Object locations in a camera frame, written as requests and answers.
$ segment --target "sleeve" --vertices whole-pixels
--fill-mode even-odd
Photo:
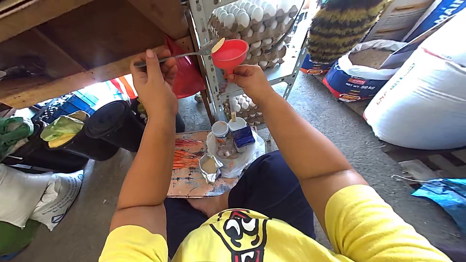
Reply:
[[[325,225],[335,252],[356,262],[450,261],[370,186],[336,192],[325,208]]]
[[[122,226],[110,232],[99,262],[165,262],[168,247],[164,237],[139,226]]]

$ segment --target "black and yellow striped item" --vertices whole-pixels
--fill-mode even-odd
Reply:
[[[307,49],[313,62],[333,62],[377,22],[389,0],[328,0],[312,19]]]

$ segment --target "aluminum foil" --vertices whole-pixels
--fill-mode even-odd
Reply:
[[[202,165],[209,159],[212,158],[215,161],[215,167],[217,168],[216,173],[207,173],[202,169]],[[220,175],[220,168],[223,166],[222,162],[220,162],[214,155],[211,153],[207,153],[199,159],[199,168],[201,169],[202,176],[206,179],[207,184],[213,185],[215,179]]]

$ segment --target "red plastic bag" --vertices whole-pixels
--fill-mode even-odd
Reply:
[[[167,35],[165,35],[165,45],[168,46],[172,56],[186,53]],[[178,72],[173,83],[173,92],[178,99],[190,97],[206,89],[202,75],[190,57],[183,56],[176,60]]]

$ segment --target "dark blue shorts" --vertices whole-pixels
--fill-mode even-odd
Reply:
[[[207,216],[194,209],[186,199],[167,198],[168,254],[173,257],[183,239]],[[314,214],[280,151],[257,158],[231,189],[228,208],[254,210],[270,218],[285,221],[305,235],[314,238]]]

